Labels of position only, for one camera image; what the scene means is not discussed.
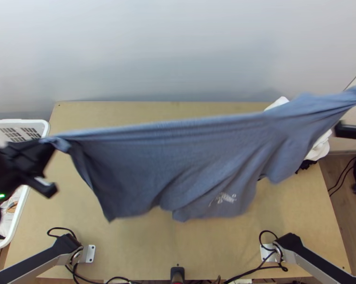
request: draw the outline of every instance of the white mounting plate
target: white mounting plate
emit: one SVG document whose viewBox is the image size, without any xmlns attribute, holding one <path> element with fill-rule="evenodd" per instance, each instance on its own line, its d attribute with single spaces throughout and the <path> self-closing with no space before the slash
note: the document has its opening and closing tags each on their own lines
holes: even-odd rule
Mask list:
<svg viewBox="0 0 356 284">
<path fill-rule="evenodd" d="M 86 245 L 83 247 L 82 256 L 78 263 L 91 263 L 94 261 L 95 245 Z"/>
<path fill-rule="evenodd" d="M 230 282 L 230 284 L 253 284 L 252 279 L 237 279 L 235 281 Z"/>
<path fill-rule="evenodd" d="M 263 244 L 266 248 L 274 249 L 273 244 Z M 259 251 L 261 252 L 261 260 L 265 260 L 271 254 L 270 250 L 264 249 L 262 246 L 259 246 Z M 266 262 L 279 262 L 280 258 L 277 258 L 278 254 L 273 254 L 271 257 L 267 259 Z"/>
</svg>

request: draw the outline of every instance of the black power cord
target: black power cord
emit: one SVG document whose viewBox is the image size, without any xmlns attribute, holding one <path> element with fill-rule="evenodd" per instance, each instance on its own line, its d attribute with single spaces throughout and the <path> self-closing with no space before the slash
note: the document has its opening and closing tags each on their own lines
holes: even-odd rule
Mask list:
<svg viewBox="0 0 356 284">
<path fill-rule="evenodd" d="M 280 259 L 280 262 L 278 262 L 278 265 L 276 265 L 276 266 L 263 266 L 263 265 L 265 264 L 265 262 L 269 259 L 269 257 L 271 257 L 273 254 L 277 253 L 277 251 L 276 251 L 275 249 L 271 249 L 271 248 L 269 249 L 269 248 L 266 248 L 266 247 L 263 246 L 261 237 L 262 237 L 262 235 L 263 235 L 264 233 L 271 233 L 272 235 L 274 235 L 274 237 L 275 237 L 276 239 L 277 239 L 278 237 L 277 237 L 272 231 L 269 231 L 269 230 L 262 231 L 262 232 L 259 234 L 259 243 L 261 244 L 261 246 L 262 246 L 264 249 L 266 249 L 266 250 L 268 250 L 268 251 L 271 251 L 271 253 L 261 262 L 261 264 L 260 264 L 258 267 L 254 268 L 254 269 L 252 269 L 252 270 L 249 270 L 249 271 L 247 271 L 247 272 L 245 272 L 245 273 L 243 273 L 243 274 L 240 274 L 240 275 L 237 275 L 237 276 L 235 276 L 235 277 L 232 277 L 232 278 L 230 278 L 230 279 L 224 281 L 223 284 L 229 284 L 229 283 L 232 282 L 232 281 L 235 281 L 235 280 L 237 280 L 237 279 L 239 279 L 239 278 L 241 278 L 241 277 L 244 277 L 244 276 L 246 276 L 246 275 L 252 274 L 252 273 L 254 273 L 254 272 L 256 272 L 256 271 L 259 271 L 259 270 L 272 269 L 272 268 L 280 268 L 280 269 L 282 269 L 284 272 L 287 272 L 287 271 L 288 271 L 288 268 L 282 266 L 282 264 L 281 264 L 281 262 L 282 262 L 282 253 L 281 253 L 281 259 Z"/>
<path fill-rule="evenodd" d="M 332 186 L 330 189 L 328 189 L 328 192 L 331 191 L 332 189 L 334 189 L 335 187 L 337 187 L 337 185 L 338 185 L 338 183 L 340 182 L 340 180 L 341 180 L 343 174 L 345 173 L 345 171 L 347 170 L 347 168 L 349 167 L 350 163 L 351 163 L 353 160 L 356 160 L 356 156 L 353 157 L 352 159 L 350 159 L 350 161 L 347 163 L 346 167 L 343 169 L 343 171 L 341 172 L 340 176 L 338 177 L 336 184 L 335 184 L 334 186 Z M 346 173 L 345 173 L 345 175 L 344 175 L 344 178 L 342 179 L 341 184 L 339 185 L 339 187 L 336 188 L 335 191 L 333 191 L 333 192 L 329 195 L 330 197 L 331 197 L 332 195 L 334 195 L 338 190 L 340 190 L 340 188 L 342 188 L 342 186 L 344 185 L 344 181 L 345 181 L 345 179 L 346 179 L 346 177 L 347 177 L 347 174 L 348 174 L 353 168 L 355 168 L 355 167 L 356 167 L 356 161 L 355 161 L 354 165 L 346 171 Z"/>
<path fill-rule="evenodd" d="M 64 227 L 53 227 L 51 229 L 48 230 L 48 232 L 46 232 L 46 234 L 50 237 L 54 237 L 54 238 L 58 238 L 59 236 L 58 235 L 52 235 L 51 234 L 51 231 L 53 230 L 63 230 L 63 231 L 68 231 L 70 234 L 72 234 L 72 236 L 76 239 L 76 235 L 74 234 L 74 232 L 68 228 L 64 228 Z M 103 283 L 100 283 L 100 282 L 95 282 L 95 281 L 91 281 L 89 279 L 87 279 L 86 277 L 83 277 L 79 274 L 77 274 L 77 267 L 78 267 L 78 263 L 76 265 L 74 265 L 73 269 L 71 270 L 67 265 L 65 265 L 66 269 L 73 275 L 73 280 L 74 280 L 74 283 L 75 284 L 80 284 L 78 282 L 78 279 L 80 280 L 83 280 L 87 283 L 91 283 L 91 284 L 103 284 Z M 124 280 L 126 283 L 124 284 L 140 284 L 138 282 L 135 282 L 135 281 L 130 281 L 129 279 L 125 278 L 125 277 L 120 277 L 120 276 L 115 276 L 115 277 L 112 277 L 111 279 L 109 279 L 106 284 L 109 284 L 112 280 L 115 280 L 115 279 L 121 279 L 121 280 Z"/>
</svg>

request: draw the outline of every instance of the white wall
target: white wall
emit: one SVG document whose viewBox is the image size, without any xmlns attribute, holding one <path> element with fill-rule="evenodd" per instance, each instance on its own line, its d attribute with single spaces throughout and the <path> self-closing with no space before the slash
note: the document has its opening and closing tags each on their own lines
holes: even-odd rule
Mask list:
<svg viewBox="0 0 356 284">
<path fill-rule="evenodd" d="M 0 0 L 0 117 L 58 100 L 273 101 L 356 75 L 356 0 Z"/>
<path fill-rule="evenodd" d="M 356 85 L 356 78 L 350 83 L 349 87 Z M 343 117 L 342 120 L 346 124 L 356 125 L 356 106 L 350 109 Z M 330 150 L 337 151 L 356 151 L 356 140 L 332 137 L 329 140 Z"/>
</svg>

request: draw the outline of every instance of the white cloth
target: white cloth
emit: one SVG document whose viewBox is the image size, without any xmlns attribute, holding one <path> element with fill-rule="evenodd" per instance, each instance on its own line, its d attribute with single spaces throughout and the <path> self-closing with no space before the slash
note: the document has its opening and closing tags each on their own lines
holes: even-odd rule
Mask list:
<svg viewBox="0 0 356 284">
<path fill-rule="evenodd" d="M 274 103 L 269 105 L 265 110 L 284 105 L 288 103 L 289 100 L 286 97 L 280 97 Z M 312 149 L 308 152 L 307 156 L 305 156 L 305 160 L 317 161 L 318 159 L 326 156 L 329 153 L 329 137 L 332 135 L 332 131 L 329 129 L 325 132 L 318 140 L 316 140 Z"/>
</svg>

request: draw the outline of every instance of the laundry basket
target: laundry basket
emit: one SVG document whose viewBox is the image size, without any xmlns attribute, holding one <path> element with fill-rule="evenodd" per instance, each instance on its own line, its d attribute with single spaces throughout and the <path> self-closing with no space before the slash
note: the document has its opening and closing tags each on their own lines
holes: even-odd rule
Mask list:
<svg viewBox="0 0 356 284">
<path fill-rule="evenodd" d="M 49 134 L 49 129 L 49 123 L 41 119 L 2 119 L 0 120 L 0 147 L 4 147 L 7 142 L 23 142 L 45 137 Z M 0 240 L 0 248 L 8 245 L 14 237 L 28 192 L 28 186 L 19 186 L 13 196 L 5 201 L 8 205 L 6 212 L 3 212 L 1 206 L 3 216 L 0 231 L 5 233 L 3 234 L 5 239 Z"/>
</svg>

